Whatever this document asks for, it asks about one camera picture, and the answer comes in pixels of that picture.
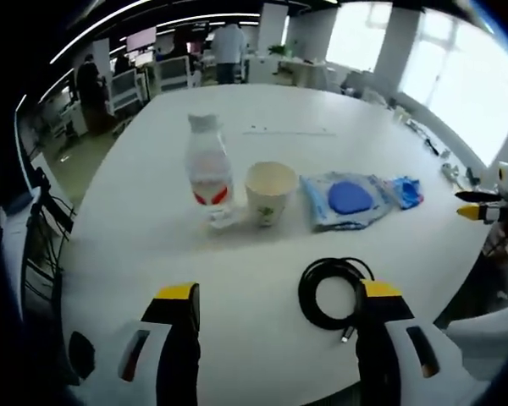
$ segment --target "wall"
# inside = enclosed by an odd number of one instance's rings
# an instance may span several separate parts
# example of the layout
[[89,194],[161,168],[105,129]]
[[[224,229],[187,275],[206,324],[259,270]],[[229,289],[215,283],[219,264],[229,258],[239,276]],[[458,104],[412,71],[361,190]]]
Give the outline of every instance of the wall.
[[36,131],[30,126],[28,117],[20,118],[17,122],[17,131],[20,141],[25,148],[27,154],[31,154],[36,147],[37,134]]
[[288,15],[288,7],[278,4],[264,3],[260,18],[257,50],[262,54],[268,53],[272,45],[280,45],[284,22]]
[[255,25],[243,25],[240,27],[245,33],[246,43],[248,44],[248,49],[257,49],[257,41],[258,41],[258,33],[259,29]]
[[290,19],[286,45],[294,56],[323,61],[328,51],[337,8],[304,14]]
[[94,63],[102,76],[111,76],[111,65],[109,63],[109,38],[92,42],[92,55]]
[[416,39],[421,15],[418,11],[393,7],[374,74],[389,91],[396,93]]
[[77,77],[77,68],[85,61],[85,56],[92,53],[92,44],[87,45],[83,50],[77,52],[72,60],[72,68],[75,69],[75,77]]

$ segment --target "small white object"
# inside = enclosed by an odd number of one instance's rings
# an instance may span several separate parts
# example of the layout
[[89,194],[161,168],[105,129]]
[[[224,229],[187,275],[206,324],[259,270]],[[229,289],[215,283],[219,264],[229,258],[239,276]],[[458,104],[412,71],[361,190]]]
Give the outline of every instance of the small white object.
[[379,93],[377,93],[376,91],[374,91],[373,89],[370,89],[368,87],[366,87],[363,90],[362,100],[364,102],[367,102],[369,104],[373,104],[376,106],[386,107],[388,105],[388,103],[386,103],[386,101],[382,95],[380,95]]
[[452,167],[448,162],[442,164],[442,167],[440,168],[442,174],[453,184],[456,184],[457,187],[459,187],[461,190],[465,190],[465,188],[462,186],[461,182],[459,181],[459,167],[455,165]]
[[497,299],[508,300],[508,295],[506,294],[506,292],[500,290],[499,292],[497,292]]
[[294,170],[278,162],[258,162],[246,175],[246,197],[252,217],[262,227],[274,225],[297,187]]
[[393,118],[398,123],[406,123],[410,118],[410,113],[401,106],[397,106],[393,113]]
[[442,151],[442,153],[440,154],[440,157],[442,159],[448,159],[450,157],[450,155],[451,155],[451,151],[446,148],[445,150]]

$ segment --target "ceiling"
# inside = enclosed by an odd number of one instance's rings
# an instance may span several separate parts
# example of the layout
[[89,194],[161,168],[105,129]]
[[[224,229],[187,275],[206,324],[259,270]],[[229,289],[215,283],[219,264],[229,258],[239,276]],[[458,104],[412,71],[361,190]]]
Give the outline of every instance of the ceiling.
[[[43,24],[30,24],[30,16],[35,11],[27,5],[34,2],[21,2],[25,10],[20,15],[19,25],[25,31],[19,33],[24,47],[19,47],[24,59],[28,61],[22,80],[18,83],[20,94],[28,94],[26,105],[37,103],[41,95],[58,78],[71,68],[71,58],[87,43],[99,38],[110,39],[110,49],[122,45],[119,38],[150,26],[170,20],[200,14],[218,13],[260,13],[263,3],[283,3],[289,6],[291,16],[310,13],[325,8],[339,7],[327,0],[61,0],[45,2],[45,21]],[[120,15],[100,24],[77,41],[53,64],[49,64],[64,46],[84,30],[101,21],[121,8],[139,3]],[[404,8],[435,8],[466,18],[465,14],[451,0],[395,0],[393,3]]]

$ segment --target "white table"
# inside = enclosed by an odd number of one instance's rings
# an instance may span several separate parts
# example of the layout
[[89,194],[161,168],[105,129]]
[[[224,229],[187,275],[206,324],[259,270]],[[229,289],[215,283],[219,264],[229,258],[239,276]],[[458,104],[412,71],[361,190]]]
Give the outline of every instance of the white table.
[[[236,200],[256,161],[298,173],[328,170],[420,178],[425,202],[362,231],[313,234],[300,190],[270,229],[210,237],[191,195],[183,156],[188,112],[220,115]],[[325,256],[363,259],[400,289],[412,311],[434,320],[472,268],[489,228],[456,215],[461,202],[422,140],[392,112],[346,96],[271,85],[169,92],[152,100],[121,134],[76,218],[63,280],[66,339],[77,329],[95,345],[139,320],[164,285],[201,285],[200,405],[304,404],[358,381],[355,336],[310,324],[297,284]],[[324,310],[344,316],[351,288],[318,290]]]

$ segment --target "office chair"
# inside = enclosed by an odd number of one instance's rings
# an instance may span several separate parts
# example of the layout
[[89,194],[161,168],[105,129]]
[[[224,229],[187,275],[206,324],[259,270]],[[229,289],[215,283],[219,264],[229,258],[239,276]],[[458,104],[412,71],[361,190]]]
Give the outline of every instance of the office chair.
[[108,81],[109,112],[115,115],[117,110],[135,102],[143,103],[141,89],[135,77],[135,69],[118,74]]
[[188,57],[179,57],[156,62],[156,81],[158,92],[190,89],[194,78],[190,72]]

